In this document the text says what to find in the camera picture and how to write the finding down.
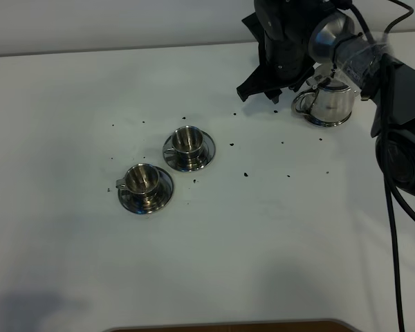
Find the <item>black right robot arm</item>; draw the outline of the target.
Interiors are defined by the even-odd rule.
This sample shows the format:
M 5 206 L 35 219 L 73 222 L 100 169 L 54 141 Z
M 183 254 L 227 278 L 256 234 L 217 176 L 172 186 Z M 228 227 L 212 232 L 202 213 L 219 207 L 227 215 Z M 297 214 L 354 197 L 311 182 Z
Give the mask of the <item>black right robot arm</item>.
M 415 69 L 396 59 L 388 36 L 375 38 L 351 1 L 256 1 L 243 24 L 258 43 L 259 65 L 237 88 L 242 100 L 278 102 L 329 64 L 373 101 L 377 156 L 387 154 L 394 185 L 415 196 Z

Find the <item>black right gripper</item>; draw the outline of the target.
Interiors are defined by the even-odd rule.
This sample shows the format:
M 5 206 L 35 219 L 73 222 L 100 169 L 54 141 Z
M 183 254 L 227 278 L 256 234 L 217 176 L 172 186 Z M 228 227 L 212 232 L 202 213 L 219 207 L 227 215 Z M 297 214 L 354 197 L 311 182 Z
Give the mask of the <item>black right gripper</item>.
M 259 65 L 237 87 L 242 102 L 263 93 L 279 103 L 282 88 L 299 90 L 313 74 L 309 54 L 313 31 L 335 14 L 331 1 L 255 1 L 255 12 L 242 22 L 259 43 Z

